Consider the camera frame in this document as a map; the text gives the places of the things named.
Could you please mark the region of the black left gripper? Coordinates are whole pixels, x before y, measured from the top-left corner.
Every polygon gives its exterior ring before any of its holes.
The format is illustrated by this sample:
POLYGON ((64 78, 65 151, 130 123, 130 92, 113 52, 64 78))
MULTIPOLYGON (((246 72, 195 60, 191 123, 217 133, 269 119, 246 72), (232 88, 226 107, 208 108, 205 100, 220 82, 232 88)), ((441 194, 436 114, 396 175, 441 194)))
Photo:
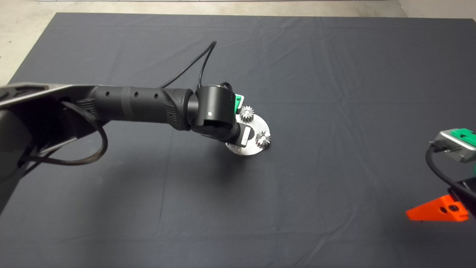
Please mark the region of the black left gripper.
POLYGON ((252 127, 248 124, 238 124, 236 134, 227 142, 227 145, 246 147, 250 136, 252 136, 252 127))

